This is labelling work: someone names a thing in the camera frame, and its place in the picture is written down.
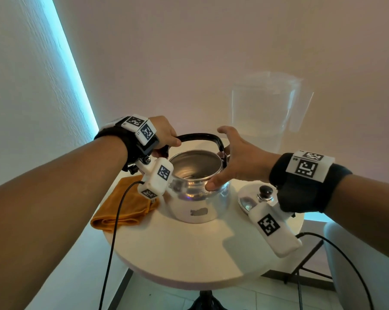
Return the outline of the person's left forearm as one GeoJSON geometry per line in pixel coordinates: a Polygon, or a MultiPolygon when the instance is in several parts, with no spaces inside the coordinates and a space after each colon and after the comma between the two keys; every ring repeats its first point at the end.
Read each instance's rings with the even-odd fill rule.
{"type": "Polygon", "coordinates": [[[127,161],[104,136],[0,186],[0,310],[24,310],[127,161]]]}

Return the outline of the clear plastic pitcher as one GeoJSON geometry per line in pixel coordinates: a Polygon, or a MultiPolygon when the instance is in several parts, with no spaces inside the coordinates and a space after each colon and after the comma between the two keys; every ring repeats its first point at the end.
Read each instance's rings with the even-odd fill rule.
{"type": "Polygon", "coordinates": [[[309,81],[264,71],[239,79],[230,97],[230,124],[242,138],[277,153],[285,131],[300,130],[314,91],[309,81]]]}

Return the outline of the person's right hand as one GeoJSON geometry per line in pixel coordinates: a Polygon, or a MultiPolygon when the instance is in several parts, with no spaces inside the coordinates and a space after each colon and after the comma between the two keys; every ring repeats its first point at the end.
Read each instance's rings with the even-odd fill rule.
{"type": "Polygon", "coordinates": [[[229,161],[223,170],[234,170],[236,180],[269,183],[270,172],[281,155],[247,142],[234,127],[220,126],[217,131],[225,134],[229,140],[229,145],[224,149],[229,161]]]}

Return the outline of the orange folded cloth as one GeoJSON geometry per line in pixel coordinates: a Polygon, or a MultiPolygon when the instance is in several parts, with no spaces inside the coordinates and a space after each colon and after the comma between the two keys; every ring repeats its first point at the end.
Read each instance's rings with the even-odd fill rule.
{"type": "MultiPolygon", "coordinates": [[[[115,186],[111,194],[100,205],[90,220],[90,225],[94,229],[102,230],[108,233],[114,232],[116,215],[119,203],[126,189],[136,181],[141,181],[142,175],[133,177],[124,177],[115,186]]],[[[141,221],[152,211],[160,206],[160,200],[154,201],[146,199],[137,191],[137,185],[134,185],[125,195],[121,205],[119,220],[117,226],[139,225],[141,221]]]]}

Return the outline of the cyan light strip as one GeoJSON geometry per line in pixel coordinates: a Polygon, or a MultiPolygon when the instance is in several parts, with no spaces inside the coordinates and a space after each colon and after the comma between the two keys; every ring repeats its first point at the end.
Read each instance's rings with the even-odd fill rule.
{"type": "Polygon", "coordinates": [[[91,108],[88,96],[83,86],[82,79],[74,61],[67,37],[53,0],[39,0],[45,15],[53,40],[57,46],[57,52],[62,60],[63,68],[68,79],[68,87],[73,92],[73,107],[79,115],[80,126],[84,130],[87,140],[92,140],[98,132],[98,125],[91,108]]]}

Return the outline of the steel kettle lid black knob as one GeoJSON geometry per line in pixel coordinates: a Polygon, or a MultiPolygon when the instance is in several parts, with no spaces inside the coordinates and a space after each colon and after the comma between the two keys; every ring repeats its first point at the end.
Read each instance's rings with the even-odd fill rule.
{"type": "Polygon", "coordinates": [[[250,210],[259,203],[273,206],[277,203],[277,189],[269,183],[249,183],[238,192],[238,203],[241,210],[248,215],[250,210]]]}

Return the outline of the person's left hand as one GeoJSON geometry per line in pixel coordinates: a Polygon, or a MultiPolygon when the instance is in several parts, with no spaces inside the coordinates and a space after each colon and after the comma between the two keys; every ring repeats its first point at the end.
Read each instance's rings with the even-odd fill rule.
{"type": "Polygon", "coordinates": [[[149,117],[149,120],[151,121],[153,126],[156,128],[156,131],[158,131],[158,130],[160,130],[160,131],[166,131],[166,130],[175,131],[165,116],[152,116],[152,117],[149,117]]]}

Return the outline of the black wristband with marker blocks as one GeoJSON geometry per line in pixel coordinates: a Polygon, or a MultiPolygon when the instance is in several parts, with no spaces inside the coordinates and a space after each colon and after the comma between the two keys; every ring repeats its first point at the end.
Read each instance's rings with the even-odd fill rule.
{"type": "Polygon", "coordinates": [[[156,128],[149,118],[141,115],[122,116],[99,129],[94,140],[104,136],[118,137],[126,146],[128,158],[122,171],[137,172],[137,161],[148,164],[149,156],[159,144],[156,128]]]}
{"type": "Polygon", "coordinates": [[[352,172],[335,158],[309,151],[285,153],[272,167],[269,182],[284,212],[323,213],[338,184],[352,172]]]}

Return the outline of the black table pedestal base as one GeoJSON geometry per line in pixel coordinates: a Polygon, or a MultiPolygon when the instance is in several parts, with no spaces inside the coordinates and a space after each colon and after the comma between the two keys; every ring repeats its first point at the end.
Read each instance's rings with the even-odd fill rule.
{"type": "Polygon", "coordinates": [[[213,295],[212,291],[200,291],[199,297],[187,310],[228,310],[213,295]]]}

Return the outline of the black metal frame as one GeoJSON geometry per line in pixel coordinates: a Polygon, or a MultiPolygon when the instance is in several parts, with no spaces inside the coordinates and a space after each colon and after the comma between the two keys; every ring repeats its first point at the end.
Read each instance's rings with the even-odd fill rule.
{"type": "Polygon", "coordinates": [[[319,241],[315,247],[306,255],[306,257],[297,265],[297,267],[290,274],[284,277],[283,283],[287,284],[294,276],[298,277],[300,270],[332,280],[333,278],[331,276],[305,268],[305,264],[318,252],[319,249],[321,249],[323,245],[324,241],[319,241]]]}

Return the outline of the person's right forearm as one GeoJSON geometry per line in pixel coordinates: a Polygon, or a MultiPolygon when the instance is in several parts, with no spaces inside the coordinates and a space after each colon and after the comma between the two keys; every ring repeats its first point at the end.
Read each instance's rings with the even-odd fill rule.
{"type": "Polygon", "coordinates": [[[389,183],[348,175],[334,189],[324,213],[389,258],[389,183]]]}

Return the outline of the steel kettle with black handle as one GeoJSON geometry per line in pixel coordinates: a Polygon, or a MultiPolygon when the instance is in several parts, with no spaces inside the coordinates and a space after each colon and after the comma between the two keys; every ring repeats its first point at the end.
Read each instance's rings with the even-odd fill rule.
{"type": "Polygon", "coordinates": [[[190,224],[202,224],[223,217],[230,205],[230,184],[226,183],[215,191],[206,189],[207,182],[228,164],[223,141],[210,133],[190,133],[177,138],[182,143],[197,140],[213,142],[223,155],[192,149],[169,157],[170,147],[163,147],[161,153],[174,167],[170,184],[163,195],[166,207],[177,220],[190,224]]]}

